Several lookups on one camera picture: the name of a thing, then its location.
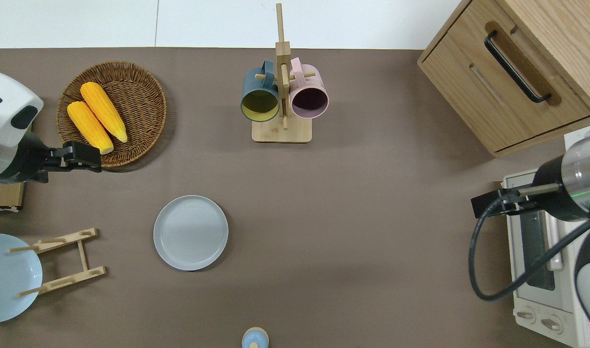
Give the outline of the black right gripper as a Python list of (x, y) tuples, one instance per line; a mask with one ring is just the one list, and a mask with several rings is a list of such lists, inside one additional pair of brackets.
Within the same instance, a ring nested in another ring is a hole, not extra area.
[(507, 198), (491, 208), (489, 216), (516, 216), (526, 212), (540, 210), (538, 203), (529, 195), (520, 195), (518, 189), (500, 188), (471, 198), (474, 217), (479, 219), (490, 203), (504, 195), (507, 195)]

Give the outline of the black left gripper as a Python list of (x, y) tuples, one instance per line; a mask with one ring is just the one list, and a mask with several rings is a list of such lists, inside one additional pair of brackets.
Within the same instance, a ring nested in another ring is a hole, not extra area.
[(89, 171), (102, 172), (100, 150), (81, 142), (67, 141), (61, 148), (48, 147), (38, 154), (39, 165), (34, 181), (39, 183), (49, 182), (49, 172), (71, 172), (86, 170), (87, 167)]

